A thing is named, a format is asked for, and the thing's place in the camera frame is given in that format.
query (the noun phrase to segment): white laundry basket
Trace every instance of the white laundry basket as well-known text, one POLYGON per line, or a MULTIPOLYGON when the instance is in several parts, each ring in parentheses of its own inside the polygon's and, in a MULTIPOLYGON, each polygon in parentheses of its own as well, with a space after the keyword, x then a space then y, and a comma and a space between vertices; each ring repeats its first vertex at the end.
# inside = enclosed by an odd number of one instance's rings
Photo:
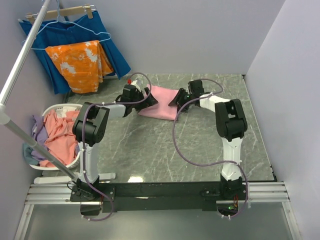
MULTIPOLYGON (((42 116, 45 116, 46 114, 48 114, 52 109, 57 110, 57 109, 62 109, 63 107, 75 107, 75 108, 77 108, 77 110, 80 110, 82 108, 82 105, 81 104, 75 104, 75 103, 63 103, 63 104, 52 105, 52 106, 48 107, 44 111, 42 116)), ((80 153, 81 153, 81 151, 78 152, 78 155, 73 160, 73 162, 71 162, 70 164, 66 165, 66 167, 68 169, 75 168, 76 166, 79 165, 79 163, 80 163, 80 153)), ((30 165, 30 167, 32 167, 33 169, 42 170, 42 171, 56 171, 56 170, 59 170, 57 167, 43 167, 43 166, 36 166, 36 165, 30 165)))

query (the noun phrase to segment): white panel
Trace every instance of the white panel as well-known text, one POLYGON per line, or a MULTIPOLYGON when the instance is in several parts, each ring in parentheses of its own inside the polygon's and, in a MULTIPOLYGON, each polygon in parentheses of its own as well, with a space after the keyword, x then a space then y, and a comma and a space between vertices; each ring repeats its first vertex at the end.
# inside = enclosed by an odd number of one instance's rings
POLYGON ((283 2, 63 0, 63 5, 96 5, 133 71, 246 74, 283 2))
MULTIPOLYGON (((26 38, 18 18, 23 19, 31 11, 24 0, 1 2, 1 88, 19 54, 21 42, 26 38)), ((41 115, 47 107, 61 102, 61 99, 61 96, 54 96, 47 74, 31 51, 7 102, 7 114, 30 133, 32 114, 41 115)), ((30 183, 40 172, 25 163, 22 141, 4 126, 0 126, 0 153, 0 238, 10 240, 15 236, 30 183)))
POLYGON ((287 0, 246 76, 270 161, 305 240, 319 239, 320 1, 287 0))

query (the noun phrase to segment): pink clothing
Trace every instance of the pink clothing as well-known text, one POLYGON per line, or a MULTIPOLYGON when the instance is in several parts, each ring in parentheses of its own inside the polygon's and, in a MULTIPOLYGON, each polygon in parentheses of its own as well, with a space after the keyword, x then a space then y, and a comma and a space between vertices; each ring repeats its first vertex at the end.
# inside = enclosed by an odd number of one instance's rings
POLYGON ((175 98, 178 90, 153 85, 151 93, 159 103, 142 109, 138 114, 156 119, 175 120, 178 107, 168 106, 168 104, 175 98))
MULTIPOLYGON (((68 111, 66 117, 58 118, 55 110, 51 110, 44 116, 44 126, 48 133, 48 139, 44 145, 49 153, 55 156, 64 165, 68 165, 76 158, 76 141, 72 133, 72 127, 79 114, 79 111, 68 111)), ((40 162, 41 167, 54 167, 48 160, 40 162)))

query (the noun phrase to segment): table surface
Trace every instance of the table surface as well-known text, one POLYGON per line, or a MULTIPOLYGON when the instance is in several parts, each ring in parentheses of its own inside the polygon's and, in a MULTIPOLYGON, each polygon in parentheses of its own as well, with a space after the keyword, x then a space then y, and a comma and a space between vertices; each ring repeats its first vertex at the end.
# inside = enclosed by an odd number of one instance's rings
MULTIPOLYGON (((240 99, 248 129, 241 146, 242 167, 250 181, 272 181, 274 176, 261 137, 246 84, 241 75, 217 74, 148 74, 153 85, 169 89, 188 88, 190 80, 209 78, 223 86, 219 97, 240 99)), ((143 76, 138 78, 147 81, 143 76)), ((74 94, 69 103, 83 104, 113 102, 122 93, 128 77, 106 79, 97 93, 74 94)), ((203 81, 205 91, 219 87, 203 81)), ((199 182, 219 181, 222 165, 197 167, 185 162, 176 152, 172 140, 173 121, 138 115, 134 110, 124 118, 109 120, 103 140, 99 144, 99 173, 116 173, 114 182, 199 182)), ((175 127, 180 151, 196 163, 223 160, 222 139, 217 133, 215 114, 204 108, 191 106, 179 116, 175 127)), ((59 173, 50 172, 49 176, 59 173)))

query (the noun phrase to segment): clothes hanger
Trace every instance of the clothes hanger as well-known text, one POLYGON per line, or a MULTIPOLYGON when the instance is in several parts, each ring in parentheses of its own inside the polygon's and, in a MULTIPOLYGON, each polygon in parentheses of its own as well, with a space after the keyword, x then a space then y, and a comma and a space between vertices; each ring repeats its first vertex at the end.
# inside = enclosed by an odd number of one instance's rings
MULTIPOLYGON (((48 22, 46 25, 44 25, 44 27, 43 27, 40 31, 38 31, 38 33, 37 33, 36 35, 38 35, 39 33, 41 33, 47 26, 49 26, 49 25, 51 25, 51 24, 56 24, 56 23, 58 23, 58 22, 59 22, 59 18, 60 18, 60 19, 63 19, 63 20, 61 20, 62 23, 76 25, 76 26, 78 26, 79 28, 82 28, 82 29, 84 29, 84 30, 87 30, 87 31, 89 31, 89 32, 92 32, 94 35, 107 34, 107 35, 108 35, 108 38, 103 39, 103 40, 100 40, 100 41, 99 41, 100 43, 111 39, 111 34, 110 34, 109 32, 103 32, 103 31, 101 31, 101 32, 99 32, 99 33, 96 33, 95 31, 93 31, 93 30, 91 30, 91 29, 88 29, 88 28, 86 28, 86 27, 84 27, 84 26, 81 26, 81 25, 79 25, 79 24, 77 24, 77 23, 75 23, 75 22, 64 20, 64 18, 63 18, 63 17, 61 16, 61 14, 60 14, 60 0, 56 0, 56 3, 57 3, 56 11, 57 11, 57 15, 58 15, 57 18, 56 18, 56 21, 48 22)), ((44 48, 30 48, 30 49, 32 49, 32 50, 45 51, 44 48)))

